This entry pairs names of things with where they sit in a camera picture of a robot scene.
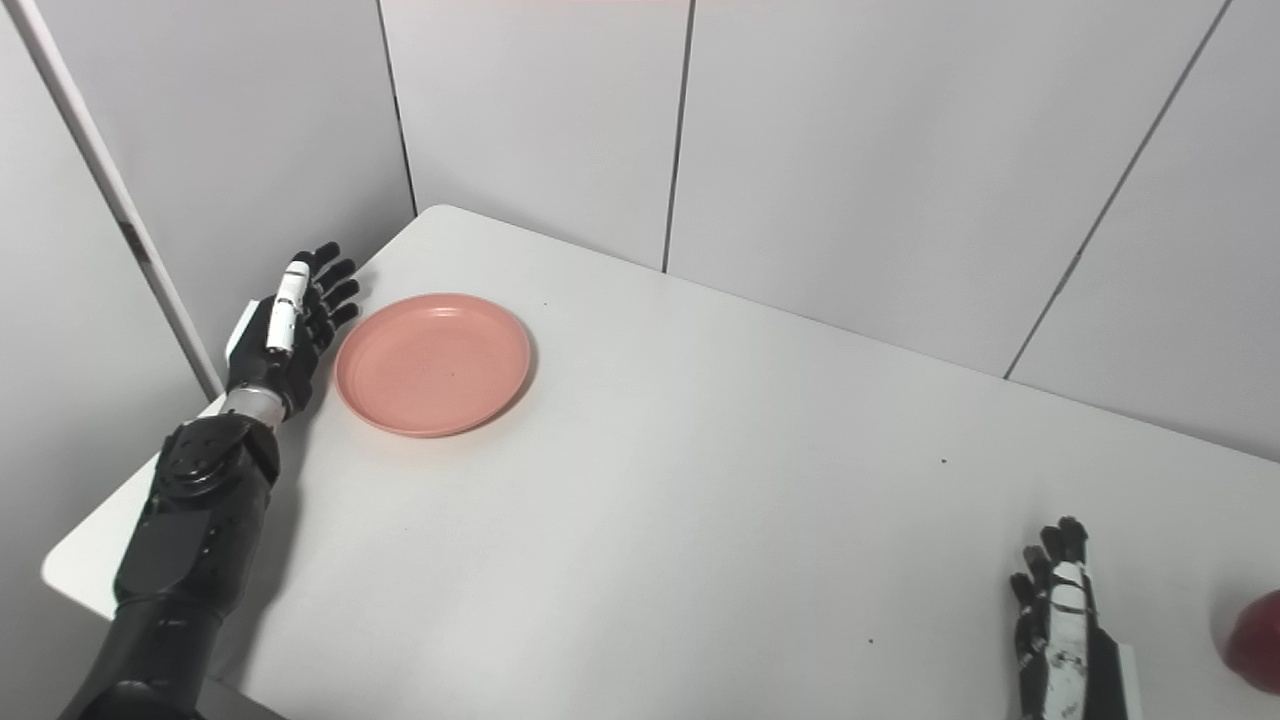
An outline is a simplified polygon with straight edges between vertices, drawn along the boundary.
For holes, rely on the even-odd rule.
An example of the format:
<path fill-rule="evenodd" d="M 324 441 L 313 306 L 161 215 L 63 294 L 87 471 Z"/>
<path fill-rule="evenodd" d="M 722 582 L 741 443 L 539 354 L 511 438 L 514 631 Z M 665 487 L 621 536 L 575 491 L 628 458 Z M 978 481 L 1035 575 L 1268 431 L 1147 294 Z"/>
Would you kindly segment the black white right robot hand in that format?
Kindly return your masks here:
<path fill-rule="evenodd" d="M 1084 525 L 1062 516 L 1024 547 L 1025 569 L 1010 577 L 1021 719 L 1142 716 L 1133 650 L 1100 624 L 1087 544 Z"/>

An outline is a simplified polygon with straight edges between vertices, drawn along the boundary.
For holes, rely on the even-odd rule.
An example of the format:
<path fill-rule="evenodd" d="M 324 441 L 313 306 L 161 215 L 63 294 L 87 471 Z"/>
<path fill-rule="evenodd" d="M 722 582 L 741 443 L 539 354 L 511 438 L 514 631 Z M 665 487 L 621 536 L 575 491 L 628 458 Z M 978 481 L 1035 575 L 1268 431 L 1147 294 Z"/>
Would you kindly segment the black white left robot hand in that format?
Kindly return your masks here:
<path fill-rule="evenodd" d="M 323 355 L 360 315 L 356 269 L 337 242 L 300 251 L 275 293 L 246 306 L 227 346 L 225 413 L 276 425 L 307 406 Z"/>

